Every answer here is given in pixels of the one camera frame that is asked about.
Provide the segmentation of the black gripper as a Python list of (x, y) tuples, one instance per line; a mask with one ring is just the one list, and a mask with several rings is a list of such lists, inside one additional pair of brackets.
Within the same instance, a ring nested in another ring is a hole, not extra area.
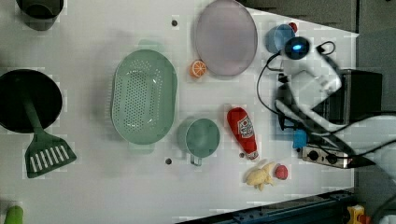
[(342, 125), (334, 124), (313, 110), (342, 86), (337, 75), (315, 77), (309, 73), (291, 75), (276, 92), (276, 110), (301, 125), (308, 133), (329, 139)]

